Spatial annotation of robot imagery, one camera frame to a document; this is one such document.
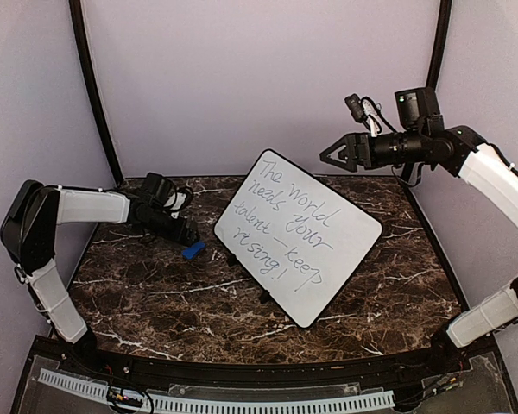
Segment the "blue whiteboard eraser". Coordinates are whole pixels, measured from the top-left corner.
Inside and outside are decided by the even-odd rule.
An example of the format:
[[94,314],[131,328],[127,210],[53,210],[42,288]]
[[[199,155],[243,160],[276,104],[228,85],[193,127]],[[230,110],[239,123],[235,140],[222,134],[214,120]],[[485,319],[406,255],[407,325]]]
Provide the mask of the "blue whiteboard eraser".
[[196,241],[192,246],[182,251],[182,256],[185,260],[193,260],[206,248],[206,243],[203,241]]

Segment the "white whiteboard black frame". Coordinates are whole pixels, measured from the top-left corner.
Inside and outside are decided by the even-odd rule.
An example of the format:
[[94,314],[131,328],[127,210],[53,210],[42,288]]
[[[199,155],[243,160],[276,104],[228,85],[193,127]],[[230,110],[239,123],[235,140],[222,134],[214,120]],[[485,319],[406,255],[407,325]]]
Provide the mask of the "white whiteboard black frame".
[[335,298],[382,236],[382,223],[268,149],[214,235],[300,328]]

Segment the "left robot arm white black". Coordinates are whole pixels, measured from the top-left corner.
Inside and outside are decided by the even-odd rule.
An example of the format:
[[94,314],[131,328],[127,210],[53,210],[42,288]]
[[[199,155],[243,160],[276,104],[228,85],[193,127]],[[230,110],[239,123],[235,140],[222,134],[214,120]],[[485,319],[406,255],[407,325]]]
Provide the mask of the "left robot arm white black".
[[92,338],[57,269],[56,229],[66,223],[128,224],[181,246],[199,241],[195,222],[180,213],[193,201],[193,190],[149,173],[135,191],[85,189],[22,183],[0,228],[0,240],[26,285],[37,310],[64,341]]

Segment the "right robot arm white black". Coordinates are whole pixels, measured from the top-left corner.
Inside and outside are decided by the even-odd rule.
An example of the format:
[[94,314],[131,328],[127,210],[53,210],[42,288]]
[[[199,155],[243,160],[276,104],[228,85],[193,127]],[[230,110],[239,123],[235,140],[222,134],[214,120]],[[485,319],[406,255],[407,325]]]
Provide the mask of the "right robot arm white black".
[[[476,224],[508,222],[518,231],[518,168],[501,145],[518,145],[518,87],[464,89],[454,106],[460,124],[445,125],[436,91],[431,86],[395,93],[400,129],[396,129],[370,97],[349,94],[344,104],[363,132],[345,134],[319,158],[356,172],[416,164],[438,167],[459,179],[476,196],[466,199],[464,217],[473,217],[474,202],[482,204]],[[518,332],[518,273],[504,287],[470,310],[445,323],[423,356],[429,373],[441,374],[469,348],[488,335],[507,351],[515,349]]]

